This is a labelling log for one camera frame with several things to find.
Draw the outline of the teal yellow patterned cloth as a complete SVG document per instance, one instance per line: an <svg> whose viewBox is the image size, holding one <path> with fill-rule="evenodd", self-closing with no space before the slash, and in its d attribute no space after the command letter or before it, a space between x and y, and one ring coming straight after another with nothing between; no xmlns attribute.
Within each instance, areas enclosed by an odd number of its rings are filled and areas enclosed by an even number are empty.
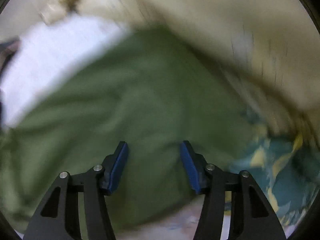
<svg viewBox="0 0 320 240"><path fill-rule="evenodd" d="M251 109L245 116L253 126L254 137L228 169L234 173L249 171L281 225L295 225L306 215L319 191L319 151L301 132L272 135Z"/></svg>

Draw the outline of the cream quilt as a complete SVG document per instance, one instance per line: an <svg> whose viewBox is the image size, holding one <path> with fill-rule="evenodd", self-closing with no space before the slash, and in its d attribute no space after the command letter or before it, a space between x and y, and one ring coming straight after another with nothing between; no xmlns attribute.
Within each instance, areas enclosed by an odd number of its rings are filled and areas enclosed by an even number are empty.
<svg viewBox="0 0 320 240"><path fill-rule="evenodd" d="M1 39L70 12L166 25L230 66L228 77L274 132L319 140L319 0L1 0Z"/></svg>

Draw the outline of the green pants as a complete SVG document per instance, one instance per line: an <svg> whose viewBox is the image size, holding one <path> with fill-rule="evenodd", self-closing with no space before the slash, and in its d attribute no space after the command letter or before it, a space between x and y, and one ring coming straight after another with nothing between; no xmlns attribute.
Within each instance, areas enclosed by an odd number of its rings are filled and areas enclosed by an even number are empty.
<svg viewBox="0 0 320 240"><path fill-rule="evenodd" d="M58 174L79 174L129 145L107 199L114 230L191 200L179 154L188 140L219 168L253 137L247 107L219 73L166 29L134 33L50 94L1 139L1 211L24 232Z"/></svg>

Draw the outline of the white floral bed sheet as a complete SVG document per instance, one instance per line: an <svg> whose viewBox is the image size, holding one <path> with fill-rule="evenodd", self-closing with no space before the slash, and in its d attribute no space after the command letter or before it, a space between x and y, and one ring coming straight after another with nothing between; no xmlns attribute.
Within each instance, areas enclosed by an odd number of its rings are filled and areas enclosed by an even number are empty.
<svg viewBox="0 0 320 240"><path fill-rule="evenodd" d="M15 127L72 75L130 34L126 25L75 14L55 25L29 28L1 78L2 124Z"/></svg>

